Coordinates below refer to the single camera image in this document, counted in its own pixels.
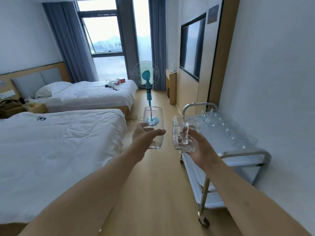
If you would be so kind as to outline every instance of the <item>forearm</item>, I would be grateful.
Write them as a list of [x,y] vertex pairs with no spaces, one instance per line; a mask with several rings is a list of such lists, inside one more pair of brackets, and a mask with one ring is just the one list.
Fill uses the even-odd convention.
[[218,156],[209,158],[205,173],[244,236],[310,235],[286,211],[243,180]]
[[45,208],[21,235],[96,235],[135,166],[132,146]]

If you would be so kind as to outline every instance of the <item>pillow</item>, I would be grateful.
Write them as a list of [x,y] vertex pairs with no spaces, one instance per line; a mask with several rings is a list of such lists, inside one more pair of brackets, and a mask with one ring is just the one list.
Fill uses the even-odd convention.
[[20,77],[12,78],[11,80],[24,99],[34,98],[36,91],[45,86],[39,72],[22,75]]
[[65,88],[69,87],[72,83],[69,82],[54,82],[51,84],[48,84],[42,88],[40,88],[35,95],[35,98],[39,97],[52,97],[53,95],[59,93],[61,90],[64,90]]
[[62,81],[58,68],[47,69],[39,72],[45,85]]

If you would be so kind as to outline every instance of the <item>white bedsheet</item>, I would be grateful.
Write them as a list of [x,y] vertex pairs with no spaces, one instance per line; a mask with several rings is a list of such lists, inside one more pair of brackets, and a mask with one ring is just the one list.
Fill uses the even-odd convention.
[[138,89],[136,83],[127,79],[125,83],[115,87],[118,91],[105,88],[105,84],[105,81],[83,81],[70,85],[51,98],[34,101],[45,102],[50,113],[119,106],[128,106],[130,110]]
[[23,112],[0,122],[0,223],[30,222],[119,154],[126,131],[118,109]]

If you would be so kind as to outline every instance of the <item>white pillow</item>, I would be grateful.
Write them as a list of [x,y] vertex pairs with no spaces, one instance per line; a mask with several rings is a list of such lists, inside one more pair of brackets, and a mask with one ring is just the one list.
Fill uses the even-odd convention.
[[59,93],[61,90],[69,87],[72,83],[69,82],[54,82],[41,87],[35,94],[35,98],[40,97],[52,97],[53,95]]

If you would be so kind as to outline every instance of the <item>tv screen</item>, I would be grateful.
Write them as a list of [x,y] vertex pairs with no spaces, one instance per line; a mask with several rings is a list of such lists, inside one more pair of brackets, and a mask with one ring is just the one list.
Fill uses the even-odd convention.
[[182,25],[180,38],[181,69],[199,81],[206,13]]

